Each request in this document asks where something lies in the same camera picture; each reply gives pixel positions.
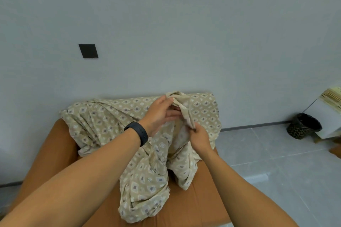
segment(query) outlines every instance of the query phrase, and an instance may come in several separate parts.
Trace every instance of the black wall switch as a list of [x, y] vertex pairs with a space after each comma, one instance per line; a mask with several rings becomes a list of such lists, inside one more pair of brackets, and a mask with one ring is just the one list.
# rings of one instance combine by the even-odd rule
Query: black wall switch
[[95, 44], [78, 44], [83, 58], [98, 58]]

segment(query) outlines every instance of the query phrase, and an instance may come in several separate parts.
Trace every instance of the forearm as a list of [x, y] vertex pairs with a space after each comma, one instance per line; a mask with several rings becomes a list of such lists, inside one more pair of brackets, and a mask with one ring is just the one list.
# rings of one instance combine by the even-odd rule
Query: forearm
[[230, 168], [215, 152], [201, 155], [235, 227], [298, 226], [284, 210]]
[[83, 225], [111, 192], [139, 146], [138, 134], [133, 129], [126, 130], [43, 184], [0, 226]]

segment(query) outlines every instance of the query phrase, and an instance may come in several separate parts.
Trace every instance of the person's right hand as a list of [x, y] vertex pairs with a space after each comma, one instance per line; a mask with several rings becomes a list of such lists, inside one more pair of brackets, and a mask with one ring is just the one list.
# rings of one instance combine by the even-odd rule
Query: person's right hand
[[189, 129], [191, 145], [194, 151], [202, 158], [207, 152], [212, 151], [210, 138], [206, 129], [195, 122], [195, 130]]

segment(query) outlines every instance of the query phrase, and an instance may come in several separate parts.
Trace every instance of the hand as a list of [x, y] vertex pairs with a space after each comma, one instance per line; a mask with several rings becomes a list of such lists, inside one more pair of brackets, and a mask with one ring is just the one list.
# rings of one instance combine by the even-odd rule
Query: hand
[[173, 97], [166, 99], [165, 95], [161, 96], [151, 104], [146, 115], [139, 121], [149, 137], [155, 135], [164, 123], [182, 117], [180, 108], [171, 106], [172, 103]]
[[202, 158], [207, 152], [213, 151], [206, 129], [195, 122], [195, 130], [189, 128], [191, 145]]

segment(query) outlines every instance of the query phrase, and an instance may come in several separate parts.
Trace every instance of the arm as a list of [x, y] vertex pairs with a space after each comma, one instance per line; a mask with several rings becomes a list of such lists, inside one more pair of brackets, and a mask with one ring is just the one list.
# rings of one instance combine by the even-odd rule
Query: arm
[[[139, 123], [148, 136], [181, 112], [169, 110], [173, 98], [156, 100]], [[127, 129], [112, 142], [71, 164], [29, 195], [1, 222], [7, 226], [82, 226], [99, 208], [140, 147]]]
[[235, 227], [298, 226], [274, 201], [230, 168], [211, 148], [206, 130], [195, 124], [191, 145], [207, 165]]

